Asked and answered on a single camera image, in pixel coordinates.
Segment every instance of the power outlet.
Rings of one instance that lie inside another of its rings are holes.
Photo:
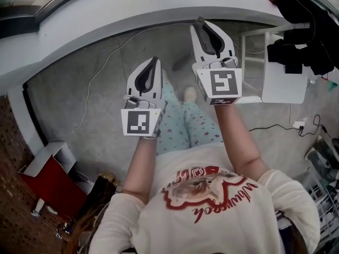
[[[305,121],[294,121],[293,128],[300,129],[301,126],[305,127]]]

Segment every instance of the pajama pants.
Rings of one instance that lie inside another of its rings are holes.
[[[195,103],[180,103],[166,75],[163,75],[162,99],[167,101],[167,106],[160,124],[157,156],[170,151],[223,142],[219,125]]]

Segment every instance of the pegboard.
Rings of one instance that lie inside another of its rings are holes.
[[[33,155],[17,127],[8,98],[0,97],[0,249],[5,253],[61,253],[62,241],[55,236],[62,220],[45,208],[35,218],[31,211],[38,198],[17,171]]]

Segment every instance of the black cable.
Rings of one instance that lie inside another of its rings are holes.
[[[272,128],[272,127],[275,127],[275,126],[279,126],[279,127],[283,128],[284,130],[293,130],[293,129],[294,129],[294,130],[299,130],[298,136],[304,137],[304,136],[306,136],[306,135],[308,135],[308,134],[316,135],[316,133],[317,133],[319,127],[322,127],[324,133],[326,133],[326,134],[328,135],[328,137],[331,138],[331,136],[327,133],[326,127],[323,126],[322,124],[320,124],[320,120],[321,120],[320,115],[316,114],[316,115],[314,116],[314,118],[313,118],[313,125],[317,126],[317,129],[316,129],[316,131],[315,131],[314,133],[309,132],[309,133],[306,133],[306,134],[302,134],[303,131],[304,131],[304,126],[301,126],[299,129],[296,129],[296,128],[285,128],[284,126],[281,126],[280,124],[275,124],[275,125],[272,125],[272,126],[269,126],[269,127],[253,128],[253,129],[249,130],[249,132],[252,132],[252,131],[254,131],[254,130],[267,130],[267,129]]]
[[[318,121],[318,123],[315,123],[315,121],[316,121],[316,117],[319,117],[319,121]],[[314,125],[314,126],[317,126],[317,129],[315,130],[315,132],[314,132],[314,133],[311,133],[311,132],[309,132],[309,133],[306,133],[306,134],[302,134],[302,133],[303,133],[303,131],[304,131],[304,127],[303,127],[303,126],[301,126],[301,127],[300,127],[300,129],[299,129],[298,136],[300,136],[300,137],[304,137],[304,136],[306,136],[306,135],[308,135],[308,134],[311,134],[311,135],[316,135],[316,133],[317,133],[317,131],[318,131],[319,127],[322,127],[322,129],[323,129],[324,133],[326,133],[326,134],[328,135],[328,137],[329,137],[329,138],[331,138],[331,136],[330,136],[330,135],[327,133],[327,129],[326,129],[326,127],[325,127],[325,126],[323,126],[322,124],[320,124],[320,120],[321,120],[321,117],[320,117],[320,115],[316,114],[316,115],[314,116],[314,118],[313,118],[313,125]]]
[[[282,127],[282,128],[285,129],[285,130],[292,130],[292,129],[297,130],[296,128],[285,128],[284,126],[281,126],[281,125],[279,125],[279,124],[275,124],[275,125],[272,125],[272,126],[269,126],[269,127],[253,128],[253,129],[249,130],[249,132],[254,131],[254,130],[267,130],[267,129],[272,128],[272,127],[275,127],[275,126]]]

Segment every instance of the white t-shirt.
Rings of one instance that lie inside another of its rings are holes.
[[[284,253],[277,210],[312,253],[320,239],[319,215],[300,183],[278,170],[258,182],[233,173],[222,143],[169,152],[157,158],[146,206],[128,194],[112,197],[90,254],[130,247],[139,254]]]

